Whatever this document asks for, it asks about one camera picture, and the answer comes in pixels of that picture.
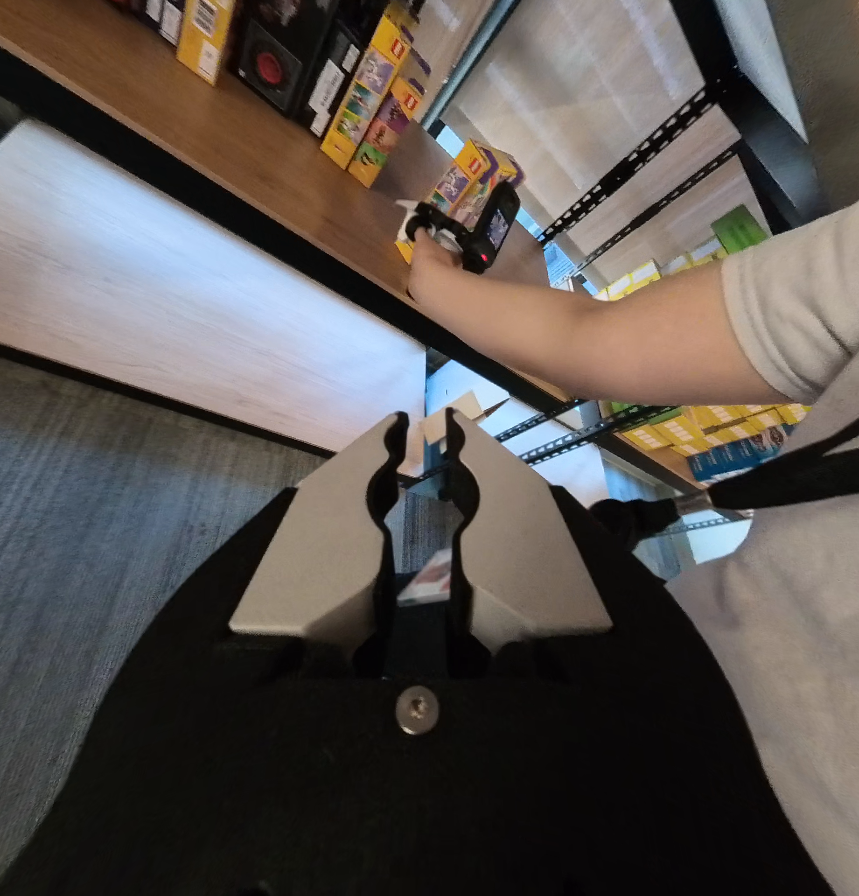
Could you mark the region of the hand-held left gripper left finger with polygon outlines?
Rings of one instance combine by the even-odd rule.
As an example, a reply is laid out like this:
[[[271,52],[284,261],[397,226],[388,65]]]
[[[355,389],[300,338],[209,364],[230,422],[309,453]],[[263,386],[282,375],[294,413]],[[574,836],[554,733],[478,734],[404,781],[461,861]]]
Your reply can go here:
[[[391,413],[301,481],[231,616],[233,633],[296,637],[344,656],[387,633],[385,518],[398,501],[409,423]]]

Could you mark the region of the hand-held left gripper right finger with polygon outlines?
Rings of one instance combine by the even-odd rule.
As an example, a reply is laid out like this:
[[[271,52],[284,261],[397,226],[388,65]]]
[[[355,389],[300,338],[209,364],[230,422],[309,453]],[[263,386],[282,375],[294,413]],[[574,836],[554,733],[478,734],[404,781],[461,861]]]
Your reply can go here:
[[[446,411],[454,533],[449,619],[459,640],[510,644],[603,634],[612,619],[547,481],[462,412]]]

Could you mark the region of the person's right forearm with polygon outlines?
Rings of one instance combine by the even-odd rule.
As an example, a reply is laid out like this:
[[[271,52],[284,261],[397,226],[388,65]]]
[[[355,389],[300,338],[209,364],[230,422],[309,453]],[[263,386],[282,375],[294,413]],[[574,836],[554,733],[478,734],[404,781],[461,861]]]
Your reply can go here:
[[[768,403],[782,393],[742,350],[722,262],[616,302],[454,272],[446,329],[499,363],[573,397],[644,405]]]

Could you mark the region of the person's right hand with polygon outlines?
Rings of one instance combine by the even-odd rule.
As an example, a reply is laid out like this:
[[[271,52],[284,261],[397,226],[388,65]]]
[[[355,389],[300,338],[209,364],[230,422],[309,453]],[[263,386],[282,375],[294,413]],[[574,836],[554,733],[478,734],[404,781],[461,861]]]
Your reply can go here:
[[[417,231],[408,291],[418,304],[438,303],[463,285],[466,274],[459,255],[443,248],[426,230]]]

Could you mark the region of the black badge reel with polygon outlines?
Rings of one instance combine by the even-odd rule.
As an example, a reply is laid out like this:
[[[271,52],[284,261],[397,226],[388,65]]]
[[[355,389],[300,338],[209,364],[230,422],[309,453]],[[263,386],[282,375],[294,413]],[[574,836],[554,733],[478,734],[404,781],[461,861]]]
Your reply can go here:
[[[656,501],[606,499],[590,508],[592,517],[628,552],[658,537],[680,519],[672,498]]]

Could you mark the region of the stack of yellow boxes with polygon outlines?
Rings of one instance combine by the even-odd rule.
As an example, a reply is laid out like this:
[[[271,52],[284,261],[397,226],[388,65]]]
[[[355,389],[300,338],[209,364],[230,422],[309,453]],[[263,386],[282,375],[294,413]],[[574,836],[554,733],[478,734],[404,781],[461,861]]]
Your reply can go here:
[[[594,297],[603,302],[614,302],[665,277],[724,260],[727,255],[728,252],[722,242],[718,238],[713,238],[688,252],[682,252],[664,265],[659,265],[650,259],[603,287]]]

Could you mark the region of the translucent plastic sheet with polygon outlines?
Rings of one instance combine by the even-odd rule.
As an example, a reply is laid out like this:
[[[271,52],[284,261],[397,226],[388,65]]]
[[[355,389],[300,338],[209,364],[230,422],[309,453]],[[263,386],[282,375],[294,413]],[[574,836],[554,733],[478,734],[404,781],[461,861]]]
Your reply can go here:
[[[544,228],[703,87],[670,2],[525,1],[441,118],[513,156]]]

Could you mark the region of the black box white label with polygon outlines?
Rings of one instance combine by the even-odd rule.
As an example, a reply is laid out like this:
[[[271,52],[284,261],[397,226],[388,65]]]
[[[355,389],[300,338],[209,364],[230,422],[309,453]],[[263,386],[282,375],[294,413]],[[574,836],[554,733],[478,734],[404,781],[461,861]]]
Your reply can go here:
[[[295,120],[323,138],[365,49],[365,24],[359,3],[340,3],[305,80]]]

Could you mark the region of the row of yellow cartons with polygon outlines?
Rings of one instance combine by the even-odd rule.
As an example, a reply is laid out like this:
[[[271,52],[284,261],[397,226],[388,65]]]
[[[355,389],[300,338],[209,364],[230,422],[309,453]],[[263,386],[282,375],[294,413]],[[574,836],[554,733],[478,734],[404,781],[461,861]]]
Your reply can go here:
[[[769,427],[797,426],[810,410],[810,406],[798,402],[682,406],[656,414],[649,421],[625,423],[617,430],[617,436],[661,468],[702,486],[693,479],[688,466],[692,455],[755,435]]]

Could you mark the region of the blue box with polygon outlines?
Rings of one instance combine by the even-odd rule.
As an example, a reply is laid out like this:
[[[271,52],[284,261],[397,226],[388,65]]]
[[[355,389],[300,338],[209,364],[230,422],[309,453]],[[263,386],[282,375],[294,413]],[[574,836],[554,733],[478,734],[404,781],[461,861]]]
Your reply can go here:
[[[739,476],[775,458],[796,430],[795,425],[769,427],[755,435],[715,446],[688,459],[693,479],[702,485]]]

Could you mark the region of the green box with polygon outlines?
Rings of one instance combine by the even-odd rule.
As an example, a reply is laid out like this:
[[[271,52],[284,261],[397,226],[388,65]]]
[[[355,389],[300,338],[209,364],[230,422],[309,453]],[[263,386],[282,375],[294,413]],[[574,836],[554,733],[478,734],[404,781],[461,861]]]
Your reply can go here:
[[[712,222],[712,232],[727,255],[760,245],[771,237],[744,204],[739,204]]]

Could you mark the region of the black toy box red wheel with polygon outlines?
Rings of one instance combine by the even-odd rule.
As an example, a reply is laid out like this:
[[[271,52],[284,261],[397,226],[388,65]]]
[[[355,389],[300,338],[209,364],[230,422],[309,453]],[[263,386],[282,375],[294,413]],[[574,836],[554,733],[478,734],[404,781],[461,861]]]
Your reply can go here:
[[[290,118],[338,5],[337,1],[245,1],[231,72]]]

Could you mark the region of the white shirt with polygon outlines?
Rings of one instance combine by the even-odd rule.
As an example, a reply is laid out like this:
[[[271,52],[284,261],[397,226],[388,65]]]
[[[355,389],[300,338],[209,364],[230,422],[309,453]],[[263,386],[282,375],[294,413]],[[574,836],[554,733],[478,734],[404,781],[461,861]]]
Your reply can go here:
[[[859,202],[729,257],[722,279],[750,363],[811,409],[786,451],[858,419]],[[859,894],[859,495],[760,510],[734,554],[669,589],[816,866]]]

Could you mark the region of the yellow box barcode label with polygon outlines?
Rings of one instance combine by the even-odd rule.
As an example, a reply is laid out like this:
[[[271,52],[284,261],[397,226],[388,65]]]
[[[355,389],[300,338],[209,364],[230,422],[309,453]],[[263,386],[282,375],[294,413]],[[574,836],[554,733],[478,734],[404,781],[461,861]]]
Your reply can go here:
[[[211,87],[218,81],[241,1],[187,1],[176,60]]]

